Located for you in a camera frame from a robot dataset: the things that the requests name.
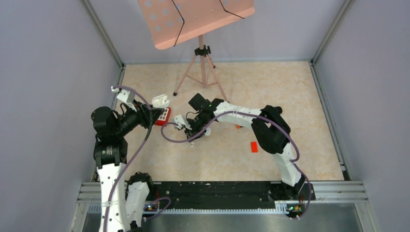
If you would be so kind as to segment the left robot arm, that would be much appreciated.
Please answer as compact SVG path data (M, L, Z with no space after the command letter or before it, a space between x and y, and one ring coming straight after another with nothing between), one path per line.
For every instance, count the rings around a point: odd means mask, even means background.
M165 109L134 101L120 115L107 106L91 114L96 131L93 157L101 186L101 232L140 232L145 200L155 194L152 178L136 173L125 181L128 143L125 135L141 126L151 133Z

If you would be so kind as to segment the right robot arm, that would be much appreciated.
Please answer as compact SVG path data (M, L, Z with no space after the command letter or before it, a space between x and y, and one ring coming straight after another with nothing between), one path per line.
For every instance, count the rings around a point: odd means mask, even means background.
M282 108L266 105L252 109L233 105L223 99L213 101L197 93L189 105L195 110L194 118L176 116L175 122L185 130L188 140L208 136L213 121L233 123L253 131L259 146L271 154L279 168L283 192L289 199L297 199L303 193L305 177L296 168L300 153L290 137L291 128L281 116Z

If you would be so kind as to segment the white charging case gold trim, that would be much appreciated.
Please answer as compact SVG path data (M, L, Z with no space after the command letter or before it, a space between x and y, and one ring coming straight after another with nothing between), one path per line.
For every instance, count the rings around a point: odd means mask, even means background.
M211 134L211 132L212 132L212 129L211 129L211 128L207 128L207 129L204 131L204 136L209 136L209 135Z

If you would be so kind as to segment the white oval charging case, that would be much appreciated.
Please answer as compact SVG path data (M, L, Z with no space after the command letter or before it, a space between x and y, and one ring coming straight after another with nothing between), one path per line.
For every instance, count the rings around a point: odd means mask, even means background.
M161 94L158 95L151 100L151 104L153 108L161 108L165 109L170 105L170 99L168 98L168 95L166 94Z

